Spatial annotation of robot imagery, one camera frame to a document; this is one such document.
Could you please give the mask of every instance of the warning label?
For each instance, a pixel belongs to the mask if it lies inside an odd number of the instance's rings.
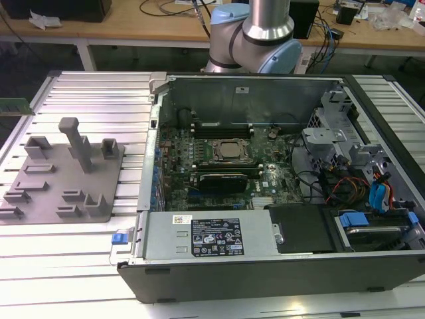
[[[239,218],[193,219],[192,255],[195,257],[244,254]]]

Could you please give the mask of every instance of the blue tab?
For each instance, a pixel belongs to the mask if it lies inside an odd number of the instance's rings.
[[[344,213],[339,216],[342,226],[345,227],[356,227],[356,226],[369,226],[365,213],[359,211],[353,211]]]
[[[378,209],[381,214],[385,213],[383,209],[385,194],[386,187],[374,181],[371,185],[371,192],[369,193],[369,204],[371,204],[372,208]]]
[[[411,222],[413,225],[416,225],[416,224],[418,224],[418,223],[419,223],[418,216],[416,216],[416,214],[415,214],[415,213],[413,213],[412,211],[409,211],[409,212],[407,213],[407,215],[408,215],[408,217],[409,217],[409,219],[410,219],[410,222]]]
[[[126,245],[128,244],[128,234],[117,233],[112,235],[113,245]]]

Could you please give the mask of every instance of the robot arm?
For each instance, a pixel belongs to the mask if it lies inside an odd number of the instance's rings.
[[[289,73],[301,54],[292,38],[290,0],[250,0],[217,7],[205,72]]]

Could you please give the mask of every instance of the desk clutter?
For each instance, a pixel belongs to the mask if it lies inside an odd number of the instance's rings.
[[[112,0],[0,0],[0,3],[12,19],[28,19],[32,11],[61,20],[102,22]]]

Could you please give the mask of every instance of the motherboard chip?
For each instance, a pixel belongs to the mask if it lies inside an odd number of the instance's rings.
[[[214,154],[211,163],[249,160],[247,143],[244,140],[217,140],[211,146]]]
[[[240,148],[236,142],[223,142],[220,146],[221,155],[224,158],[239,158]]]

